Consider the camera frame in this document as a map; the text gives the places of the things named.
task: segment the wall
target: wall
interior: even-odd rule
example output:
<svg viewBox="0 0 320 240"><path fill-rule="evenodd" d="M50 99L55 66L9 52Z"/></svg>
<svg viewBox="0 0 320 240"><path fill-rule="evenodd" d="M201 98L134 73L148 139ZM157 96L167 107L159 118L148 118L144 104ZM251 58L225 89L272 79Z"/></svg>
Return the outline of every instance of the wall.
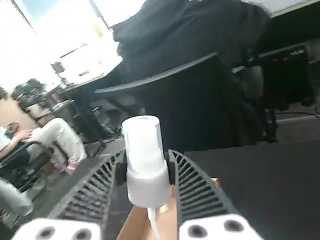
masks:
<svg viewBox="0 0 320 240"><path fill-rule="evenodd" d="M16 101L11 98L0 100L0 126L6 127L9 123L19 121L21 129L34 129L35 122L28 114L21 111Z"/></svg>

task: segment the sitting person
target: sitting person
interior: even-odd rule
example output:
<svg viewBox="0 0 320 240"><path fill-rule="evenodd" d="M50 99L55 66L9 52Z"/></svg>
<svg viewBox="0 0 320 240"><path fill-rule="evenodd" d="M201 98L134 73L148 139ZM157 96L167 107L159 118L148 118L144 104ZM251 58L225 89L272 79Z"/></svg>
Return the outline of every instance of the sitting person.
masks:
<svg viewBox="0 0 320 240"><path fill-rule="evenodd" d="M28 141L38 141L52 148L54 150L54 157L60 166L62 166L65 162L65 157L53 145L53 142L57 142L68 156L69 166L66 168L68 173L73 172L79 162L87 157L80 137L61 118L55 118L43 127L33 130L19 130L19 128L18 122L10 123L8 129L0 126L0 162L7 154L21 147L23 142ZM31 145L22 153L21 161L24 164L28 164L29 161L38 157L41 152L41 148L38 145Z"/></svg>

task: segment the office chair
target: office chair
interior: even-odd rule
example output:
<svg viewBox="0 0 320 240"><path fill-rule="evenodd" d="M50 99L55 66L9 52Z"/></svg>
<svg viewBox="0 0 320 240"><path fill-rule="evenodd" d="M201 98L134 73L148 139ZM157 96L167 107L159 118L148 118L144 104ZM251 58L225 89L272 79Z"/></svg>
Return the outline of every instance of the office chair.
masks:
<svg viewBox="0 0 320 240"><path fill-rule="evenodd" d="M42 149L42 153L28 165L24 165L21 163L22 161L19 158L19 153L31 145L39 145ZM34 201L47 187L47 178L40 175L40 172L41 168L50 162L52 155L53 150L45 147L42 143L37 141L28 142L16 151L9 153L1 160L0 176L14 185L21 193L31 189L39 179L44 180L44 186L32 199Z"/></svg>
<svg viewBox="0 0 320 240"><path fill-rule="evenodd" d="M114 97L133 95L146 114L157 116L163 148L180 152L251 145L256 142L254 110L243 101L239 82L212 53L162 74L95 91L118 107ZM124 106L118 109L139 115Z"/></svg>

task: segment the shoe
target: shoe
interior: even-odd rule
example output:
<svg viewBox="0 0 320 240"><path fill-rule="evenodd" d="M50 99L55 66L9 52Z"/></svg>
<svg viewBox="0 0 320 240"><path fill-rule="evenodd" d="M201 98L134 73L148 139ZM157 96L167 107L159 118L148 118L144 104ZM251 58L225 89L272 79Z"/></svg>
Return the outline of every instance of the shoe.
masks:
<svg viewBox="0 0 320 240"><path fill-rule="evenodd" d="M76 168L78 167L78 164L77 163L71 163L69 164L66 169L64 170L68 175L71 175L75 170Z"/></svg>

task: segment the white spray pump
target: white spray pump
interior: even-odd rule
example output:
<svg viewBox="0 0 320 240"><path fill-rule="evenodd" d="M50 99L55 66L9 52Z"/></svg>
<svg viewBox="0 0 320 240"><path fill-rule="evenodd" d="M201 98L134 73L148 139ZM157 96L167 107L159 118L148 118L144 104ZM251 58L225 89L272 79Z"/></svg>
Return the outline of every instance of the white spray pump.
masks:
<svg viewBox="0 0 320 240"><path fill-rule="evenodd" d="M127 154L126 184L130 202L147 208L157 240L156 208L171 195L168 166L164 159L159 119L154 116L131 117L122 123Z"/></svg>

